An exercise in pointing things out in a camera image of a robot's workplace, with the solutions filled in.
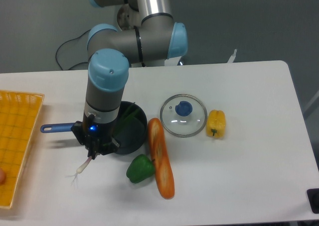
gray wall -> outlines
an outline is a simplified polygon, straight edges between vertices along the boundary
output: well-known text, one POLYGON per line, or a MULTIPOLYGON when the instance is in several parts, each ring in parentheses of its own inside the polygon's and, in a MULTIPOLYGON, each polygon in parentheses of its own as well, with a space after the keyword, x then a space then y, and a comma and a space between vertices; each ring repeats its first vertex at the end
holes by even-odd
MULTIPOLYGON (((225 63, 237 48, 238 62, 286 61, 302 108, 319 89, 319 0, 170 2, 188 32, 186 64, 225 63)), ((98 23, 116 25, 118 8, 93 8, 87 0, 0 0, 0 72, 59 70, 59 45, 98 23)), ((85 48, 86 36, 62 48, 63 67, 86 61, 85 48)), ((306 124, 319 156, 319 110, 306 124)))

pepper stem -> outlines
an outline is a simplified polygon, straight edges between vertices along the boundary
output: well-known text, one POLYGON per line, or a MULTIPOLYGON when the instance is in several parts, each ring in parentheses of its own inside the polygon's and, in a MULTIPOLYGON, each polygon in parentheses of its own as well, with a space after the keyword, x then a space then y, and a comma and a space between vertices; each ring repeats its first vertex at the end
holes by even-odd
POLYGON ((215 134, 217 133, 216 129, 212 129, 211 132, 213 133, 213 136, 215 136, 215 134))

orange ball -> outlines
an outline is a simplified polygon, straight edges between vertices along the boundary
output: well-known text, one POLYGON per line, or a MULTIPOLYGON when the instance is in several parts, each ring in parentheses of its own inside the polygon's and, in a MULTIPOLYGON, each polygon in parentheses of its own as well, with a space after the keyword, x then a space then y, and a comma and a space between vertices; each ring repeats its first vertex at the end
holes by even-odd
POLYGON ((0 168, 0 184, 5 181, 5 172, 0 168))

yellow basket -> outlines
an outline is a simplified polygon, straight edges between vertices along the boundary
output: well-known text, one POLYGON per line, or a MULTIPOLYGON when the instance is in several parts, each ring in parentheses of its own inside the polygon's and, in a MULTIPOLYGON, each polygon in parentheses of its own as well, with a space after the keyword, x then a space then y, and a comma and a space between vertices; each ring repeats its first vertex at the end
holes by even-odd
POLYGON ((12 207, 43 99, 44 94, 0 91, 0 168, 6 174, 0 208, 12 207))

yellow bell pepper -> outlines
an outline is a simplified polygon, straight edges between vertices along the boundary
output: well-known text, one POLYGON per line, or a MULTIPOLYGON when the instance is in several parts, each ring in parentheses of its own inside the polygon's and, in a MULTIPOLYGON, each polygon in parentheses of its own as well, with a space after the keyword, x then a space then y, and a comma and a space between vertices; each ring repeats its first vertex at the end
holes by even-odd
POLYGON ((223 111, 212 110, 207 119, 206 133, 214 138, 221 138, 225 134, 226 117, 223 111))

